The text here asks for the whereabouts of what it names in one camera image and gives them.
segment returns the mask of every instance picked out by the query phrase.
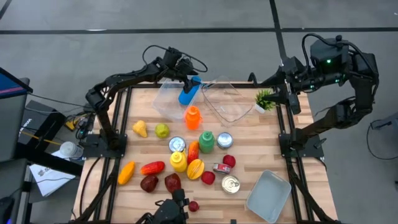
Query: potted plant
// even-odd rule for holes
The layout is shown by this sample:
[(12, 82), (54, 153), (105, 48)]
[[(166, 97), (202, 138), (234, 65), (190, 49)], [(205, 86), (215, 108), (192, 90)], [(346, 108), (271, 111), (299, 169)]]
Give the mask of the potted plant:
[(260, 90), (256, 95), (256, 105), (254, 105), (255, 109), (260, 113), (265, 113), (266, 110), (271, 110), (275, 106), (275, 104), (271, 101), (263, 100), (263, 96), (271, 95), (273, 92), (271, 90), (265, 89)]

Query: green bottle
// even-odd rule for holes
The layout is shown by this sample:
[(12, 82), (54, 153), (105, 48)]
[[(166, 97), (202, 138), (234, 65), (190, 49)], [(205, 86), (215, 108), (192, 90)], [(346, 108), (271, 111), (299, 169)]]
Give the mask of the green bottle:
[(214, 135), (211, 131), (203, 132), (199, 137), (199, 147), (203, 153), (211, 153), (214, 146)]

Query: green lime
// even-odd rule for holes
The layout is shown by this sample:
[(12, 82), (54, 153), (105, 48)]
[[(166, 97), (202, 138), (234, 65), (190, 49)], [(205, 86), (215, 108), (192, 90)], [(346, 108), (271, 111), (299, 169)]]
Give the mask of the green lime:
[(170, 129), (166, 124), (160, 123), (155, 127), (155, 133), (159, 138), (167, 138), (170, 134)]

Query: gray floor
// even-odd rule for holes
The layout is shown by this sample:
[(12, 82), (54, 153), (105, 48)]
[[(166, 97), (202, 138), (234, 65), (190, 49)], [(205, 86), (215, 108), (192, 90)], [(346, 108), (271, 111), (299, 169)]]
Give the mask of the gray floor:
[[(280, 26), (398, 27), (398, 2), (393, 0), (278, 0)], [(183, 27), (273, 27), (271, 7), (264, 0), (12, 0), (0, 30), (152, 29)], [(303, 59), (303, 32), (283, 33), (287, 54)], [(337, 33), (321, 33), (334, 37)], [(328, 177), (339, 219), (346, 223), (395, 223), (398, 211), (398, 161), (380, 161), (366, 148), (371, 121), (398, 111), (396, 62), (398, 32), (344, 32), (364, 52), (376, 54), (380, 87), (372, 114), (358, 125), (325, 134)], [(307, 40), (307, 47), (313, 39)], [(205, 80), (226, 75), (246, 80), (255, 72), (263, 80), (280, 64), (273, 32), (217, 34), (92, 34), (0, 35), (0, 66), (17, 77), (29, 77), (34, 92), (58, 100), (84, 103), (87, 89), (113, 73), (141, 68), (141, 52), (150, 44), (176, 47), (202, 59)], [(148, 60), (161, 52), (151, 50)], [(351, 96), (347, 83), (324, 87), (309, 96), (316, 111)], [(70, 109), (43, 101), (60, 111)], [(383, 157), (398, 154), (396, 131), (372, 131), (369, 141)], [(64, 139), (74, 137), (62, 130)], [(66, 222), (77, 182), (34, 204), (31, 222)]]

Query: yellow mustard bottle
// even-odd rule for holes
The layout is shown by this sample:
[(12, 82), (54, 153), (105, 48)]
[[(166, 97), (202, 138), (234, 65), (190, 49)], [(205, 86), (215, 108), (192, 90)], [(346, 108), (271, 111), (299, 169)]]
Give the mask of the yellow mustard bottle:
[(170, 156), (170, 163), (176, 172), (184, 172), (188, 166), (185, 151), (173, 152)]

